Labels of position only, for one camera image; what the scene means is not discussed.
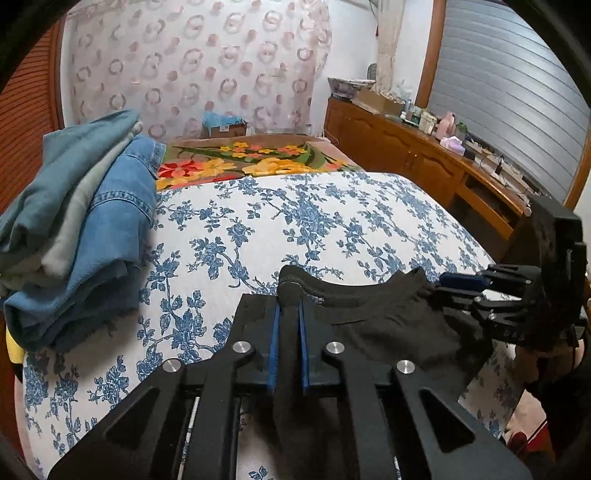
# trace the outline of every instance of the silver bolt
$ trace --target silver bolt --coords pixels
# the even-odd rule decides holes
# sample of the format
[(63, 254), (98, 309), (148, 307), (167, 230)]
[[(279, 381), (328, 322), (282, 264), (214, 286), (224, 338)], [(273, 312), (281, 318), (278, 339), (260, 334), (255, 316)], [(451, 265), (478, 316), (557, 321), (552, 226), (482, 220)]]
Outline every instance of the silver bolt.
[(232, 345), (232, 350), (236, 353), (247, 353), (251, 349), (251, 344), (246, 340), (240, 340)]
[(396, 364), (396, 368), (400, 373), (408, 375), (414, 372), (415, 366), (410, 360), (400, 360)]
[(169, 358), (168, 360), (165, 360), (162, 364), (162, 368), (164, 369), (164, 371), (168, 372), (169, 374), (178, 372), (179, 370), (181, 370), (182, 366), (183, 364), (180, 362), (180, 360), (177, 360), (176, 358)]
[(345, 346), (340, 343), (340, 342), (329, 342), (326, 344), (326, 349), (334, 354), (334, 355), (338, 355), (340, 353), (343, 353), (345, 351)]

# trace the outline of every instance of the sheer curtain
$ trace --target sheer curtain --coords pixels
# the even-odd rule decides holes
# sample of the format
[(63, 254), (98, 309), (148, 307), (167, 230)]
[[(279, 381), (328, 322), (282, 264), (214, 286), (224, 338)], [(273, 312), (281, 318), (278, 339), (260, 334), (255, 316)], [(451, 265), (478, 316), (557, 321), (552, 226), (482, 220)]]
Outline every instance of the sheer curtain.
[(405, 0), (380, 0), (378, 17), (378, 69), (374, 91), (390, 92), (394, 78), (394, 56), (398, 46)]
[(67, 22), (76, 122), (135, 108), (160, 141), (198, 137), (204, 111), (306, 132), (332, 40), (322, 0), (87, 1)]

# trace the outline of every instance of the pink bottle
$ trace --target pink bottle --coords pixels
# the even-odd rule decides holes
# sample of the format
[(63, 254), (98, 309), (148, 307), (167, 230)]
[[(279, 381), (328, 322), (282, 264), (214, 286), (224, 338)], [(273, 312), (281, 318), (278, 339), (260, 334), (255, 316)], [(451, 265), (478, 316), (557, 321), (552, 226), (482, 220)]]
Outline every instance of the pink bottle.
[(442, 140), (447, 136), (447, 130), (449, 129), (449, 120), (446, 118), (442, 118), (439, 122), (439, 126), (437, 127), (437, 132), (435, 133), (435, 138), (438, 140)]
[(435, 133), (435, 138), (441, 140), (444, 137), (449, 137), (453, 132), (455, 118), (453, 113), (448, 112), (446, 116), (441, 119), (439, 122), (439, 126), (437, 127), (437, 133)]

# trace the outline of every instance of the white wall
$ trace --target white wall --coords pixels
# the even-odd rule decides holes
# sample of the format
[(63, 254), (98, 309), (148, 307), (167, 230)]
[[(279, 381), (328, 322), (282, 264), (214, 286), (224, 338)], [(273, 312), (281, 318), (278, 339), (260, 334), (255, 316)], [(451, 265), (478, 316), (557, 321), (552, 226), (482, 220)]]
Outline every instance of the white wall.
[(417, 97), (427, 54), (432, 15), (433, 0), (406, 0), (394, 61), (392, 92), (395, 95), (398, 94), (397, 85), (404, 79), (413, 89), (411, 99), (414, 101)]
[(314, 84), (310, 120), (312, 135), (321, 135), (330, 97), (327, 78), (367, 78), (368, 67), (378, 59), (378, 22), (368, 1), (325, 0), (329, 6), (333, 32), (329, 58)]

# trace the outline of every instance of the yellow cloth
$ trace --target yellow cloth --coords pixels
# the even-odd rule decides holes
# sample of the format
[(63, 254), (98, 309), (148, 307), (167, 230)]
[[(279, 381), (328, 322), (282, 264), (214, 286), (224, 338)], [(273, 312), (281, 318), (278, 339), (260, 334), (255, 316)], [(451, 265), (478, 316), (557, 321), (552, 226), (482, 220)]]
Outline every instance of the yellow cloth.
[(18, 346), (18, 344), (10, 335), (8, 327), (6, 328), (6, 347), (8, 349), (8, 358), (13, 364), (22, 364), (25, 359), (25, 350)]

